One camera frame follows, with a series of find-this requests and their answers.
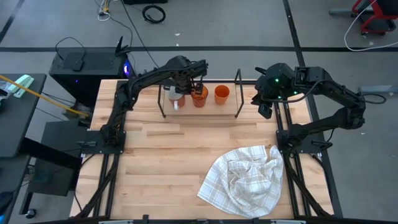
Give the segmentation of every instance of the concrete floor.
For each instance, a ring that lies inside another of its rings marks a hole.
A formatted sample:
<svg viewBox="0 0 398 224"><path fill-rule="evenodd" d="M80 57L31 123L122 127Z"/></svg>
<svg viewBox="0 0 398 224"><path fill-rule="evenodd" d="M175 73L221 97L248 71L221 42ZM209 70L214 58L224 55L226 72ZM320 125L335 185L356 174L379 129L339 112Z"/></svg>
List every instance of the concrete floor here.
<svg viewBox="0 0 398 224"><path fill-rule="evenodd" d="M18 0L0 1L0 30L14 11ZM352 18L331 17L333 7L349 7L355 1L289 0L297 34L302 47L344 47L343 35ZM128 7L146 46L271 46L292 47L293 41L282 1L279 0L170 0L162 5L167 13L164 23L148 24L141 13ZM112 17L130 26L118 1L111 3ZM398 31L385 37L359 35L354 26L348 41L355 47L383 45L398 40ZM0 43L0 73L48 73L55 53L52 47L62 38L72 36L86 47L113 47L119 37L130 38L129 31L113 21L99 22L94 0L25 1L5 38ZM65 41L62 47L78 46ZM136 33L133 46L140 47ZM5 52L5 47L48 47L49 52ZM209 63L208 78L231 78L236 69L243 78L257 78L254 67L285 62L297 66L295 52L259 51L194 51L152 52L161 65L174 55L191 60L205 58ZM395 70L397 53L304 52L307 66L320 66L341 84L356 91L361 85L397 84ZM138 72L154 67L145 52L134 52ZM73 98L51 77L44 92L61 98ZM318 96L315 98L320 117L334 113L339 106ZM60 108L42 100L37 106L66 119ZM395 112L398 99L385 105L367 105L366 124L357 130L337 129L334 146L329 149L336 188L344 217L398 221L398 154L395 138L398 121ZM56 121L36 111L27 137L40 141L44 125ZM20 192L10 223L30 223L59 220L68 217L73 194L67 197L34 195L32 207L38 215L26 220L18 215L25 189Z"/></svg>

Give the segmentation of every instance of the black desk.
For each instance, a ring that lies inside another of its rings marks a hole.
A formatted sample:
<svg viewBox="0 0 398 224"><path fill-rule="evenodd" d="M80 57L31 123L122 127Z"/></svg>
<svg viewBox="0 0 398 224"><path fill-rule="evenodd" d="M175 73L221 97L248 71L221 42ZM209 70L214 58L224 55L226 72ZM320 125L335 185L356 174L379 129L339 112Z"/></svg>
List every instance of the black desk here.
<svg viewBox="0 0 398 224"><path fill-rule="evenodd" d="M17 80L23 74L5 74L11 80ZM41 93L45 74L29 74L35 80L29 89ZM14 200L9 206L4 223L9 221L12 208L18 196L22 180L25 175L26 166L30 161L30 155L21 154L16 156L22 144L30 120L32 119L39 99L30 94L24 93L21 98L10 96L3 100L0 106L0 192L14 191Z"/></svg>

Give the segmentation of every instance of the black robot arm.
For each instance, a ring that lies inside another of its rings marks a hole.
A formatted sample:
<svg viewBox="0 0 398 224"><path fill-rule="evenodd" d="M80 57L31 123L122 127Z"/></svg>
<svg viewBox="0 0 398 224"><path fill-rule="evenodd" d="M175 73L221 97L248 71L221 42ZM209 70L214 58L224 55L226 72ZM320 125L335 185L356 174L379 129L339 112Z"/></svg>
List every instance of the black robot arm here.
<svg viewBox="0 0 398 224"><path fill-rule="evenodd" d="M258 105L258 112L266 119L271 118L272 104L286 103L288 97L304 93L304 97L311 93L325 95L343 105L334 115L308 124L293 124L288 130L286 139L282 141L289 148L301 145L302 141L313 133L319 133L334 128L360 128L365 120L363 113L366 109L363 96L354 93L345 86L333 81L329 73L320 67L296 67L293 71L288 65L278 63L264 70L256 68L262 73L256 82L257 95L252 104Z"/></svg>
<svg viewBox="0 0 398 224"><path fill-rule="evenodd" d="M121 128L124 115L128 110L132 110L142 89L163 82L167 86L166 89L173 85L175 91L180 94L189 95L194 89L200 94L203 88L201 79L205 75L207 75L206 60L191 62L186 57L176 56L160 68L129 79L116 90L111 116L101 127L104 145L116 147L120 144L120 137L124 131ZM194 85L193 79L197 77L201 79Z"/></svg>

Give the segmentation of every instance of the plaid towel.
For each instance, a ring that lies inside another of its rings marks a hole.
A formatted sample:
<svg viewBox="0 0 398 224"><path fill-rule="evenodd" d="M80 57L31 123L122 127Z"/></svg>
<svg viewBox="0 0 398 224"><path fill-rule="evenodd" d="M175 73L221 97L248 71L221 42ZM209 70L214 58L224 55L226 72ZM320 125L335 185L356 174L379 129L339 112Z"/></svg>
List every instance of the plaid towel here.
<svg viewBox="0 0 398 224"><path fill-rule="evenodd" d="M269 160L265 146L235 149L212 165L198 196L230 214L268 215L279 200L283 170L276 146L271 147Z"/></svg>

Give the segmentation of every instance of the butcher block tabletop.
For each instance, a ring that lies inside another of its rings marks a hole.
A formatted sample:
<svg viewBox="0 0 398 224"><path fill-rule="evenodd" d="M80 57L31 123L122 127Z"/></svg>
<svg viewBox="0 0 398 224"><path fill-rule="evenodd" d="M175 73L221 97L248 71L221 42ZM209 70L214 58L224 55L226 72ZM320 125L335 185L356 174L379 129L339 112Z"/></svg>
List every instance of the butcher block tabletop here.
<svg viewBox="0 0 398 224"><path fill-rule="evenodd" d="M107 122L117 82L101 82L92 130L99 130ZM244 106L238 118L225 115L163 118L157 105L158 90L158 86L142 90L134 111L127 112L125 151L119 160L111 218L142 219L144 214L150 219L243 218L222 212L197 197L197 193L211 165L221 155L257 145L265 145L269 153L271 146L277 144L275 113L271 119L263 118L257 112L258 106L250 104L256 94L254 85L243 85ZM305 100L289 106L293 123L310 122ZM301 154L300 158L308 190L324 210L333 213L322 167L308 154ZM82 207L98 187L102 160L103 155L95 155L81 168L76 196ZM301 194L296 189L299 210L304 215ZM107 194L105 190L100 215L104 214ZM78 212L74 201L70 215ZM293 218L285 172L277 206L261 218Z"/></svg>

